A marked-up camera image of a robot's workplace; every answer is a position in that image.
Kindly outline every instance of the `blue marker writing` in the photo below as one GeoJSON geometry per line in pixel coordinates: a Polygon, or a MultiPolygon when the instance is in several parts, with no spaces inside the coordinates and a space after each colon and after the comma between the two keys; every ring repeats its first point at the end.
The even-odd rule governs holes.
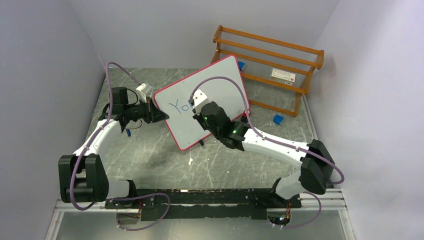
{"type": "Polygon", "coordinates": [[[176,103],[175,103],[175,105],[174,104],[172,104],[172,103],[168,103],[169,105],[172,105],[172,106],[174,106],[175,107],[175,109],[179,112],[179,114],[181,114],[181,111],[178,109],[178,99],[176,100],[176,103]]]}

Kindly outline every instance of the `cable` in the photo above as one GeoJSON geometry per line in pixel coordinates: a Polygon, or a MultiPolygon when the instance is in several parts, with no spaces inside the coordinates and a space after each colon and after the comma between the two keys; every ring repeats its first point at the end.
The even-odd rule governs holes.
{"type": "Polygon", "coordinates": [[[70,186],[69,186],[70,201],[71,201],[72,205],[80,211],[85,211],[85,210],[91,208],[95,203],[95,202],[92,202],[86,207],[79,206],[77,204],[77,202],[75,201],[74,185],[75,185],[75,179],[76,179],[76,176],[77,176],[77,170],[78,170],[78,167],[80,166],[80,163],[81,163],[81,159],[83,159],[84,154],[86,154],[87,150],[89,149],[89,147],[93,143],[94,139],[96,139],[96,137],[100,133],[100,131],[102,131],[108,125],[109,121],[111,120],[112,106],[113,106],[112,103],[114,102],[114,99],[113,99],[113,96],[112,96],[111,79],[109,78],[109,65],[110,64],[118,66],[122,71],[124,71],[128,76],[130,76],[132,78],[132,80],[134,80],[134,82],[136,82],[138,85],[140,85],[140,82],[135,77],[133,77],[127,70],[125,70],[122,66],[120,66],[119,64],[117,64],[115,62],[108,62],[106,64],[106,81],[107,81],[107,88],[109,89],[109,101],[111,103],[111,104],[109,104],[109,113],[107,114],[106,121],[101,125],[101,127],[99,127],[96,131],[94,131],[94,133],[91,135],[90,139],[88,140],[87,144],[82,149],[81,153],[79,154],[78,158],[76,159],[75,166],[73,167],[73,171],[72,171],[72,176],[70,178],[70,186]]]}
{"type": "MultiPolygon", "coordinates": [[[[243,104],[244,104],[244,109],[246,110],[246,113],[248,113],[248,111],[249,111],[249,109],[248,109],[248,104],[247,104],[247,102],[246,102],[246,98],[245,98],[245,96],[243,95],[243,91],[242,91],[242,89],[240,88],[240,86],[239,85],[237,85],[237,83],[234,81],[234,80],[232,80],[231,78],[228,78],[228,77],[225,77],[225,76],[213,76],[213,77],[209,77],[209,78],[207,78],[207,79],[205,79],[205,80],[203,80],[203,81],[201,81],[195,88],[194,88],[194,90],[193,90],[193,92],[191,93],[191,95],[190,95],[190,98],[188,99],[188,102],[189,103],[192,103],[193,102],[193,96],[195,95],[195,92],[196,92],[196,90],[202,85],[202,84],[204,84],[204,83],[206,83],[206,82],[208,82],[208,81],[210,81],[210,80],[214,80],[214,79],[224,79],[224,80],[227,80],[227,81],[230,81],[232,84],[234,84],[234,86],[238,89],[238,91],[240,92],[240,95],[241,95],[241,99],[243,100],[243,104]]],[[[304,153],[307,153],[307,154],[309,154],[309,155],[312,155],[312,156],[314,156],[314,157],[316,157],[316,158],[318,158],[318,159],[320,159],[320,160],[322,160],[323,162],[325,162],[326,164],[328,164],[328,165],[330,165],[333,169],[335,169],[337,172],[338,172],[338,174],[340,174],[340,177],[341,177],[341,179],[339,180],[339,181],[336,181],[336,182],[329,182],[329,184],[333,184],[333,185],[336,185],[336,184],[341,184],[341,183],[343,183],[344,181],[345,181],[345,175],[343,174],[343,172],[334,164],[334,163],[332,163],[331,161],[329,161],[328,159],[326,159],[325,157],[323,157],[323,156],[320,156],[320,155],[318,155],[318,154],[316,154],[315,152],[312,152],[312,151],[309,151],[308,149],[304,149],[304,148],[302,148],[302,147],[296,147],[295,145],[291,145],[291,144],[288,144],[288,143],[285,143],[285,142],[281,142],[281,141],[278,141],[278,140],[274,140],[274,139],[272,139],[272,138],[269,138],[269,137],[264,137],[256,128],[255,128],[255,126],[253,125],[253,123],[252,123],[252,120],[251,120],[251,117],[249,116],[249,114],[246,114],[246,117],[247,117],[247,121],[248,121],[248,123],[249,123],[249,125],[250,125],[250,127],[252,128],[252,130],[259,136],[259,137],[261,137],[261,138],[263,138],[263,139],[265,139],[265,140],[268,140],[268,141],[270,141],[270,142],[272,142],[272,143],[275,143],[275,144],[279,144],[279,145],[282,145],[282,146],[285,146],[285,147],[288,147],[288,148],[292,148],[292,149],[295,149],[295,150],[300,150],[300,151],[302,151],[302,152],[304,152],[304,153]]]]}
{"type": "Polygon", "coordinates": [[[141,83],[137,80],[137,78],[135,78],[135,77],[133,77],[133,75],[131,75],[131,73],[129,73],[127,70],[125,70],[121,65],[119,65],[118,63],[116,63],[116,62],[113,62],[113,61],[110,61],[110,62],[108,62],[107,64],[106,64],[106,75],[108,75],[107,74],[107,72],[108,72],[108,68],[109,68],[109,65],[115,65],[115,66],[117,66],[118,68],[120,68],[124,73],[126,73],[132,80],[134,80],[134,82],[136,83],[136,84],[138,84],[139,86],[141,85],[141,83]]]}
{"type": "Polygon", "coordinates": [[[144,230],[144,229],[148,229],[148,228],[152,227],[153,225],[156,225],[162,219],[164,219],[164,217],[167,215],[167,213],[168,213],[168,211],[170,209],[170,206],[171,206],[171,199],[170,199],[170,197],[167,194],[162,193],[162,192],[156,192],[156,193],[147,194],[147,195],[144,195],[144,196],[127,197],[127,198],[125,198],[125,197],[118,197],[118,198],[106,199],[106,201],[133,201],[133,200],[151,198],[151,197],[154,197],[154,196],[164,196],[168,200],[168,205],[166,206],[166,210],[163,213],[163,215],[161,217],[159,217],[158,220],[156,220],[155,222],[151,223],[150,225],[143,226],[143,227],[140,227],[140,228],[126,228],[126,227],[123,227],[123,226],[121,226],[119,224],[119,220],[118,220],[118,215],[119,214],[116,214],[116,227],[117,228],[120,228],[120,229],[122,229],[124,231],[134,232],[134,231],[141,231],[141,230],[144,230]]]}
{"type": "Polygon", "coordinates": [[[125,129],[128,129],[128,130],[133,130],[133,129],[139,129],[139,128],[141,128],[142,126],[143,126],[143,122],[142,122],[142,120],[141,119],[138,119],[137,121],[140,121],[140,126],[138,126],[138,127],[133,127],[133,128],[125,128],[125,129]]]}
{"type": "Polygon", "coordinates": [[[128,104],[128,105],[136,105],[139,102],[139,95],[135,91],[133,91],[133,90],[131,90],[129,88],[127,88],[126,90],[127,91],[130,91],[130,92],[133,92],[135,94],[135,96],[137,97],[137,100],[134,103],[131,103],[131,104],[128,104]]]}
{"type": "Polygon", "coordinates": [[[316,200],[318,201],[318,204],[319,204],[318,212],[317,212],[317,213],[316,213],[316,215],[315,215],[315,216],[313,216],[313,218],[311,218],[310,220],[308,220],[308,221],[306,221],[306,222],[304,222],[304,223],[298,224],[298,225],[294,225],[294,226],[284,226],[284,227],[283,227],[284,229],[297,229],[297,228],[300,228],[300,227],[306,226],[306,225],[308,225],[308,224],[312,223],[313,221],[315,221],[315,219],[317,219],[317,218],[318,218],[318,216],[320,215],[320,213],[321,213],[321,209],[322,209],[322,206],[321,206],[321,201],[320,201],[320,199],[317,197],[317,195],[315,195],[315,194],[313,194],[312,192],[309,192],[309,191],[305,191],[305,192],[303,192],[303,193],[304,193],[304,194],[312,195],[314,198],[316,198],[316,200]]]}

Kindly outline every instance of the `black metal base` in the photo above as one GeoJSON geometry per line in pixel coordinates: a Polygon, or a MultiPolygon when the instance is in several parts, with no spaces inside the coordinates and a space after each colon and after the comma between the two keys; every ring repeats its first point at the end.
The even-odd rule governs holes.
{"type": "MultiPolygon", "coordinates": [[[[288,203],[288,200],[278,197],[274,191],[274,188],[137,189],[136,195],[167,194],[171,207],[165,219],[251,217],[254,220],[266,220],[267,209],[286,208],[288,203]]],[[[293,196],[289,202],[291,208],[302,206],[299,195],[293,196]]],[[[167,208],[167,199],[162,196],[145,198],[142,203],[141,221],[157,220],[167,208]]],[[[139,206],[130,202],[113,201],[107,202],[105,208],[138,209],[139,206]]]]}

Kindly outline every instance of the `white wall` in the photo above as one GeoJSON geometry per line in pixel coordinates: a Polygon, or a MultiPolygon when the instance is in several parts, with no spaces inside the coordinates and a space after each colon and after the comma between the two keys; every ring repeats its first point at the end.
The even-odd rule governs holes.
{"type": "Polygon", "coordinates": [[[103,62],[202,68],[219,25],[313,47],[339,0],[69,0],[103,62]]]}
{"type": "Polygon", "coordinates": [[[58,160],[84,142],[103,77],[66,0],[0,1],[0,239],[46,237],[58,160]]]}
{"type": "Polygon", "coordinates": [[[307,99],[358,240],[424,239],[423,13],[421,0],[341,0],[315,46],[307,99]]]}

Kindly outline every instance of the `whiteboard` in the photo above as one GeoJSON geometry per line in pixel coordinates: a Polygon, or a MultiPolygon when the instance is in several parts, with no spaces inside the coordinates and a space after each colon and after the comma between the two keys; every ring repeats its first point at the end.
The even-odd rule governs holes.
{"type": "MultiPolygon", "coordinates": [[[[169,115],[165,120],[178,148],[187,150],[191,146],[206,138],[211,133],[203,130],[197,120],[193,119],[193,108],[189,104],[189,97],[197,84],[201,81],[223,76],[234,80],[242,89],[247,98],[245,85],[239,71],[237,59],[229,55],[211,65],[166,86],[153,95],[156,106],[169,115]]],[[[201,89],[211,102],[222,107],[230,119],[239,117],[245,110],[242,96],[231,82],[225,79],[214,79],[204,83],[201,89]]]]}

